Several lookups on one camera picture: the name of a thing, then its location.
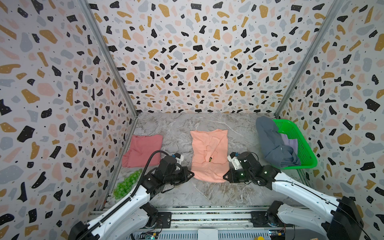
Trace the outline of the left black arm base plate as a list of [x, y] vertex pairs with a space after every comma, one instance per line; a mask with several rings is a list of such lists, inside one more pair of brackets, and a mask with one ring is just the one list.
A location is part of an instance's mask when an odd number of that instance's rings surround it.
[[171, 227], [172, 213], [157, 212], [149, 215], [145, 229], [169, 229]]

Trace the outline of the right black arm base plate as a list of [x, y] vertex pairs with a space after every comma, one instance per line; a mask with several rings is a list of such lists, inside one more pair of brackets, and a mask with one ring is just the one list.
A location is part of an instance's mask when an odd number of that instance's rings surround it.
[[270, 217], [266, 211], [252, 211], [250, 221], [254, 228], [282, 228], [294, 226], [291, 224], [284, 224], [277, 217]]

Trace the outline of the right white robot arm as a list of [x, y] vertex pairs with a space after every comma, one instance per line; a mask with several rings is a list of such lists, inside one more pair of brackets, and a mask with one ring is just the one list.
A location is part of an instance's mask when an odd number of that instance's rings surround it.
[[253, 183], [297, 201], [304, 208], [292, 207], [274, 201], [263, 216], [252, 219], [254, 226], [283, 224], [300, 226], [317, 232], [329, 240], [358, 240], [364, 233], [364, 223], [353, 200], [341, 199], [316, 191], [281, 170], [262, 166], [258, 156], [251, 152], [231, 153], [229, 171], [223, 179], [234, 183]]

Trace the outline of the peach graphic t-shirt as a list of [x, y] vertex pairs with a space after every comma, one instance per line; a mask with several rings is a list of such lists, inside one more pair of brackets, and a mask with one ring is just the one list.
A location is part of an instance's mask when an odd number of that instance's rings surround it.
[[224, 183], [223, 176], [230, 170], [228, 161], [228, 131], [191, 131], [194, 178], [209, 183]]

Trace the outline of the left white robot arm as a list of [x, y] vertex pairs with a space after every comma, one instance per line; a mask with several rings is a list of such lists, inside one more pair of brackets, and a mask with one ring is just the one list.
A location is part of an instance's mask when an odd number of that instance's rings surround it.
[[109, 210], [85, 224], [78, 222], [69, 234], [70, 240], [125, 240], [143, 228], [169, 228], [171, 213], [159, 213], [151, 203], [165, 192], [166, 185], [176, 187], [188, 182], [194, 173], [182, 166], [184, 156], [176, 153], [160, 160], [159, 166], [147, 171], [148, 164], [132, 191]]

